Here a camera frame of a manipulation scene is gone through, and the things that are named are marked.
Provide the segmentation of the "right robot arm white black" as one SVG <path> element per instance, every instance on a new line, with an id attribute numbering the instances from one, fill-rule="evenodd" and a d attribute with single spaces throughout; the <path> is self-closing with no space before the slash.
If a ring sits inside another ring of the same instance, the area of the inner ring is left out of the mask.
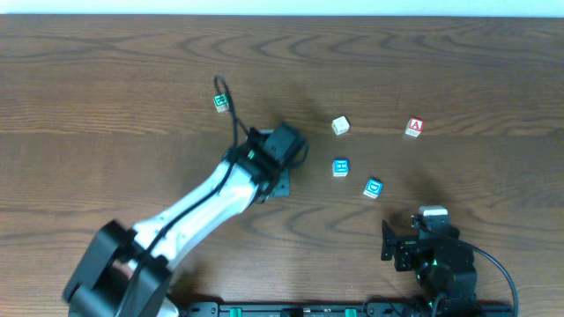
<path id="1" fill-rule="evenodd" d="M 473 316 L 479 313 L 477 270 L 470 247 L 459 239 L 446 211 L 421 211 L 412 216 L 419 233 L 398 236 L 382 221 L 381 259 L 398 272 L 412 271 L 423 297 L 402 309 L 403 316 Z"/>

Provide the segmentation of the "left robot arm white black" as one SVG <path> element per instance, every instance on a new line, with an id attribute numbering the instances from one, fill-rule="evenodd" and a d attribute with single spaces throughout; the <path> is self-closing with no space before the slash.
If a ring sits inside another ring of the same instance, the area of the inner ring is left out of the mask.
<path id="1" fill-rule="evenodd" d="M 71 316 L 178 316 L 167 297 L 182 259 L 231 217 L 256 201 L 287 189 L 306 138 L 283 123 L 251 129 L 246 141 L 226 151 L 201 185 L 160 214 L 130 229 L 112 220 L 93 237 L 63 290 Z"/>

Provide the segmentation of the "red letter A block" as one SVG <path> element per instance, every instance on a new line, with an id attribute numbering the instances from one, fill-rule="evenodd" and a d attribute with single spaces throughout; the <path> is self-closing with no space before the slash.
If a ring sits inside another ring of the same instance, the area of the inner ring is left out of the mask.
<path id="1" fill-rule="evenodd" d="M 418 137 L 424 128 L 424 121 L 417 117 L 411 117 L 406 124 L 404 133 L 407 136 Z"/>

